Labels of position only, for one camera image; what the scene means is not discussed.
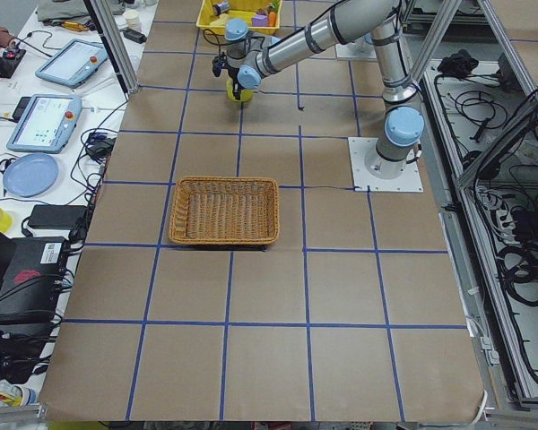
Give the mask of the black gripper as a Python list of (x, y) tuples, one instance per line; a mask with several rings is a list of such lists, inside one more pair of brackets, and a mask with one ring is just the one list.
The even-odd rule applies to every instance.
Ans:
[(235, 100), (241, 100), (241, 92), (244, 87), (239, 83), (239, 69), (230, 67), (228, 70), (227, 89), (228, 92), (232, 92)]

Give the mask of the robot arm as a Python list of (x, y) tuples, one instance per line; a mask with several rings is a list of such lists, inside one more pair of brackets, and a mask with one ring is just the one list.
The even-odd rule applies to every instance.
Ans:
[(416, 81), (404, 62), (397, 1), (339, 1), (283, 39), (253, 31), (244, 20), (232, 18), (212, 60), (212, 71), (216, 77), (223, 70), (228, 73), (230, 94), (241, 101), (242, 91), (258, 88), (264, 78), (367, 35), (376, 55), (386, 106), (384, 131), (376, 150), (381, 159), (396, 162), (406, 157), (419, 138), (410, 143), (397, 141), (391, 134), (395, 115), (419, 114), (421, 105)]

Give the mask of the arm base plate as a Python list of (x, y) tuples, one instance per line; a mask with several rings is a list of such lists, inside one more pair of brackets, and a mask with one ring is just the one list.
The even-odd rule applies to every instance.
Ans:
[(365, 37), (357, 39), (346, 45), (335, 46), (336, 57), (345, 61), (368, 61), (376, 62), (377, 56), (372, 42)]
[(349, 137), (353, 188), (372, 193), (422, 193), (423, 186), (414, 149), (401, 161), (377, 154), (377, 138)]

